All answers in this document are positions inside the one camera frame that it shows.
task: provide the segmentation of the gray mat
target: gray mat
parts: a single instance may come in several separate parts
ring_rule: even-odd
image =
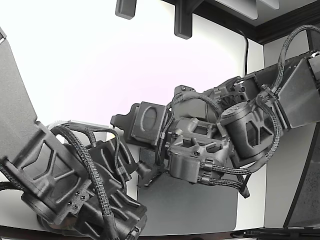
[[[140,159],[150,164],[154,152],[141,149]],[[143,235],[217,233],[236,227],[238,191],[234,188],[191,185],[164,173],[150,187],[138,189],[138,201],[148,208]]]

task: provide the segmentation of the white backdrop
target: white backdrop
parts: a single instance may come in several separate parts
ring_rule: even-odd
[[[193,36],[185,40],[174,35],[173,5],[137,0],[132,20],[117,17],[115,6],[116,0],[0,1],[0,26],[45,125],[70,119],[109,125],[133,103],[167,104],[178,85],[202,92],[243,74],[241,35],[194,15]],[[248,72],[263,67],[263,46],[250,41]],[[263,225],[265,171],[248,183],[261,192],[251,192],[252,201],[239,198],[248,206],[238,209],[248,216],[242,223],[252,228]],[[39,229],[20,196],[1,192],[1,203],[10,206],[0,208],[0,225]]]

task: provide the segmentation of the white wall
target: white wall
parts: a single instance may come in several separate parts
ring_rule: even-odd
[[[278,62],[286,38],[282,37],[264,45],[266,67]],[[291,42],[286,59],[308,51],[308,37],[306,31],[303,31]],[[286,133],[267,164],[264,216],[264,226],[267,228],[282,228],[285,223],[306,163],[315,127],[315,124],[309,124]]]
[[[279,59],[280,51],[288,36],[284,36],[263,46],[264,66],[269,67],[276,64]],[[309,51],[307,32],[300,32],[290,43],[285,59],[290,59]]]
[[[173,5],[138,0],[132,20],[115,16],[115,5],[116,0],[1,1],[1,28],[45,125],[69,119],[108,125],[133,103],[167,104],[178,85],[202,92],[243,74],[241,35],[195,15],[193,37],[184,40],[174,35]],[[250,41],[248,72],[263,67],[263,47]],[[0,213],[0,225],[39,229],[20,195],[10,195],[14,210]]]

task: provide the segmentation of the black panel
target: black panel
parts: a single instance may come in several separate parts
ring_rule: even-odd
[[[320,123],[317,123],[305,166],[283,227],[320,224]]]

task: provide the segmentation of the dark wooden frame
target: dark wooden frame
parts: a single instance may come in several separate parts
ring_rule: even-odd
[[[163,1],[172,5],[177,3],[177,0]],[[207,1],[203,1],[193,13],[234,32],[241,30],[249,39],[264,45],[287,36],[301,25],[319,24],[320,1],[312,2],[258,26],[253,26]]]

